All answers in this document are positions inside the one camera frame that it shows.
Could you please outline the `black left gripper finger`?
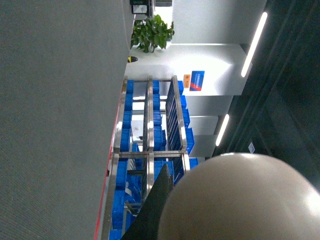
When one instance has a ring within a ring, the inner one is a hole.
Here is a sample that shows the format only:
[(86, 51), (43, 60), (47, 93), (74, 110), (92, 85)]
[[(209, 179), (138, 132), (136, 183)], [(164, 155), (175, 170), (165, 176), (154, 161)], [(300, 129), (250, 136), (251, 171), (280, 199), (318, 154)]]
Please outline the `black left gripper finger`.
[(123, 240), (156, 240), (162, 211), (174, 187), (173, 177), (165, 164), (156, 178), (139, 214), (121, 237)]

